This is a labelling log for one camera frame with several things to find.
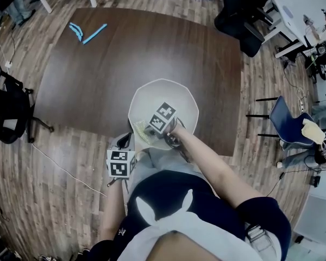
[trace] white scarf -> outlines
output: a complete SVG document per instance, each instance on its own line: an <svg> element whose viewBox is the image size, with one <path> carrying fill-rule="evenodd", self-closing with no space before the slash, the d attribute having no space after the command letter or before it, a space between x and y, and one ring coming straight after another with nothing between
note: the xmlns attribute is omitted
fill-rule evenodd
<svg viewBox="0 0 326 261"><path fill-rule="evenodd" d="M190 189L183 205L174 214L156 221L154 210L141 198L136 198L137 207L150 225L139 232L124 249L118 261L145 261L157 240L171 231L178 231L222 261L262 261L250 245L233 234L201 220L195 213L187 212L193 200Z"/></svg>

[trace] brown wooden table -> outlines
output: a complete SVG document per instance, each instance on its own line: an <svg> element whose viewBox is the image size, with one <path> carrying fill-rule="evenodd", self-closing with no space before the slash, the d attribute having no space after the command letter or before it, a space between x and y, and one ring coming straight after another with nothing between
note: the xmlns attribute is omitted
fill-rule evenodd
<svg viewBox="0 0 326 261"><path fill-rule="evenodd" d="M77 9L53 48L37 95L41 119L117 136L129 130L137 88L167 78L188 87L199 107L195 135L218 154L232 156L239 114L239 42L180 18L129 9Z"/></svg>

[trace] yellow towel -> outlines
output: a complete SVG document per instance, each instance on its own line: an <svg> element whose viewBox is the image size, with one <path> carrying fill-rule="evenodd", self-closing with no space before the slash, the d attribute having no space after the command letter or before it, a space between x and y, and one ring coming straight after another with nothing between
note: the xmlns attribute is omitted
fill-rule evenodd
<svg viewBox="0 0 326 261"><path fill-rule="evenodd" d="M316 144L321 145L325 139L325 134L319 128L319 126L308 119L303 120L303 125L304 127L302 128L302 135L311 139Z"/></svg>

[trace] blue chair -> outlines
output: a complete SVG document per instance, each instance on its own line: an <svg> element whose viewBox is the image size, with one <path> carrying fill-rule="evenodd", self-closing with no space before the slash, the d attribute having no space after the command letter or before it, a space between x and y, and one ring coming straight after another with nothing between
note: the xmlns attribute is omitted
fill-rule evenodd
<svg viewBox="0 0 326 261"><path fill-rule="evenodd" d="M282 141L287 143L298 143L306 146L313 145L314 142L311 139L302 135L303 120L308 119L314 122L308 113L303 112L297 118L293 118L283 96L276 98L262 98L256 101L262 102L275 100L275 105L273 106L269 115L246 115L247 117L261 117L270 119L278 133L278 135L258 134L258 136L279 137Z"/></svg>

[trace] blue tape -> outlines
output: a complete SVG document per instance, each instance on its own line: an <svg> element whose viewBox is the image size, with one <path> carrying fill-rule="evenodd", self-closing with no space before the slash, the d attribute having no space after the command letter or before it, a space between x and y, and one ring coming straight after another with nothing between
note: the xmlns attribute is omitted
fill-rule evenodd
<svg viewBox="0 0 326 261"><path fill-rule="evenodd" d="M81 28L78 25L76 25L75 23L72 23L72 22L70 22L70 25L73 25L74 27L76 27L76 29L79 30L80 35L83 36L83 32L82 32Z"/></svg>
<svg viewBox="0 0 326 261"><path fill-rule="evenodd" d="M86 40L84 40L82 43L85 45L86 43L88 43L91 39L93 39L96 35L99 34L99 32L101 30L103 30L105 27L107 26L107 24L103 24L98 30L96 30L92 35L90 35Z"/></svg>
<svg viewBox="0 0 326 261"><path fill-rule="evenodd" d="M80 35L80 32L78 32L78 30L75 27L71 26L71 25L69 25L69 28L76 33L76 36L78 37L78 40L81 41L82 36Z"/></svg>

